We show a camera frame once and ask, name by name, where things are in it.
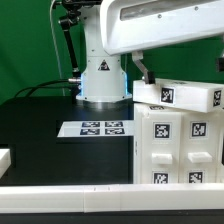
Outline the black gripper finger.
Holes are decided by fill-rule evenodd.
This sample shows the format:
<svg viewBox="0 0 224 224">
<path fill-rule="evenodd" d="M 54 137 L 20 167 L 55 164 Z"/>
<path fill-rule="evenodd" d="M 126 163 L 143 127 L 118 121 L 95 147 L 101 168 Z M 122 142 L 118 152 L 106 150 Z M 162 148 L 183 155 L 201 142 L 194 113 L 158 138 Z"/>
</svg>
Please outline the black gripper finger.
<svg viewBox="0 0 224 224">
<path fill-rule="evenodd" d="M 217 72 L 224 72 L 224 49 L 216 60 L 216 70 Z"/>
</svg>

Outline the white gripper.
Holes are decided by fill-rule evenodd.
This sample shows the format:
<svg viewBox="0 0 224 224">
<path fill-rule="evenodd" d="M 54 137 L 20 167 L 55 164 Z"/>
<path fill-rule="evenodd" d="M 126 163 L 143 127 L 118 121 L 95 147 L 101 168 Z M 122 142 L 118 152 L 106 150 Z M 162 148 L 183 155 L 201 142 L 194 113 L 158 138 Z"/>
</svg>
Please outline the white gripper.
<svg viewBox="0 0 224 224">
<path fill-rule="evenodd" d="M 142 63 L 146 50 L 224 33 L 224 0 L 103 0 L 102 44 L 110 55 L 132 53 L 146 84 L 155 76 Z"/>
</svg>

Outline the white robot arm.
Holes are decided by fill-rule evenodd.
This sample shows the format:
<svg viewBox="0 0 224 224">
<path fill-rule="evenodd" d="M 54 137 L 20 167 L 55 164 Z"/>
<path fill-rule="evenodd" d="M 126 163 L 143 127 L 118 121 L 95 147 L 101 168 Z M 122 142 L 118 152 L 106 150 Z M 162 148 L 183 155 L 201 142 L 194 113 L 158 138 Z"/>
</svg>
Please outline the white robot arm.
<svg viewBox="0 0 224 224">
<path fill-rule="evenodd" d="M 128 99 L 120 56 L 224 33 L 224 0 L 100 0 L 81 8 L 87 66 L 80 100 Z"/>
</svg>

